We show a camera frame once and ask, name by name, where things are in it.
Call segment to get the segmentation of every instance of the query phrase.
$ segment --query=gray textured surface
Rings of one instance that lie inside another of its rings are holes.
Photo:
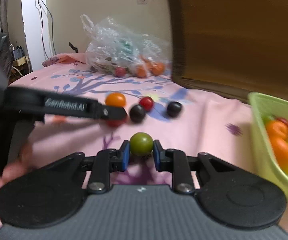
[[[190,196],[168,185],[115,185],[92,195],[70,219],[53,227],[20,229],[4,225],[0,240],[288,240],[277,226],[259,231],[226,228],[208,218]]]

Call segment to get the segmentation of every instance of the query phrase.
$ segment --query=cherry tomato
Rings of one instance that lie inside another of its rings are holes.
[[[283,169],[288,165],[288,143],[281,137],[272,136],[269,138],[278,165]]]
[[[106,124],[109,127],[119,127],[121,126],[123,123],[125,123],[127,121],[127,116],[125,117],[125,119],[123,120],[106,120]]]
[[[164,73],[165,65],[161,62],[153,64],[152,73],[154,76],[159,76]]]
[[[140,56],[140,58],[145,62],[146,68],[151,71],[153,68],[151,61],[144,58],[143,56]]]
[[[129,111],[129,118],[133,121],[133,123],[142,122],[145,116],[146,116],[145,109],[141,105],[134,105]]]
[[[177,117],[181,111],[182,111],[182,104],[175,101],[170,102],[166,110],[167,114],[170,117]]]
[[[288,127],[288,120],[285,119],[284,117],[276,117],[275,119],[278,121],[281,121],[282,123],[285,123]]]
[[[144,107],[146,112],[151,111],[151,109],[154,106],[154,101],[151,97],[143,97],[140,101],[139,104]]]
[[[153,139],[144,132],[135,133],[129,140],[129,149],[132,154],[145,156],[153,150]]]
[[[125,107],[126,98],[121,93],[111,93],[106,97],[105,104],[107,106]]]
[[[265,125],[269,137],[278,136],[283,140],[288,138],[288,127],[281,121],[272,120]]]
[[[116,77],[123,77],[123,76],[125,76],[125,74],[126,74],[126,69],[125,69],[125,68],[123,68],[123,67],[117,67],[117,68],[115,69],[114,75],[115,75]]]
[[[136,66],[136,76],[137,77],[146,77],[147,73],[143,65]]]

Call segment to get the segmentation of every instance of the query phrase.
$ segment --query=metal screw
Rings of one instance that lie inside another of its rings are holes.
[[[188,193],[188,192],[191,192],[193,190],[193,187],[187,183],[181,183],[181,184],[177,185],[176,189],[179,192]]]
[[[88,189],[92,191],[102,191],[105,188],[105,185],[101,182],[92,182],[88,185]]]

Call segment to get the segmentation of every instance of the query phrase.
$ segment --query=human hand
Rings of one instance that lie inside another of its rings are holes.
[[[11,180],[23,176],[28,171],[32,152],[32,145],[27,142],[20,150],[18,159],[6,165],[2,176],[0,176],[0,188]]]

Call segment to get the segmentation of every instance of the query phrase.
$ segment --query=green cherry tomato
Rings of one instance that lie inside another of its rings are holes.
[[[153,139],[144,132],[135,133],[129,140],[130,152],[137,156],[151,154],[153,150]]]
[[[265,124],[268,123],[269,121],[275,120],[275,116],[272,115],[272,114],[267,114],[267,115],[264,115],[264,116],[262,117],[262,120],[263,120],[263,123],[264,123],[264,125],[265,125]]]

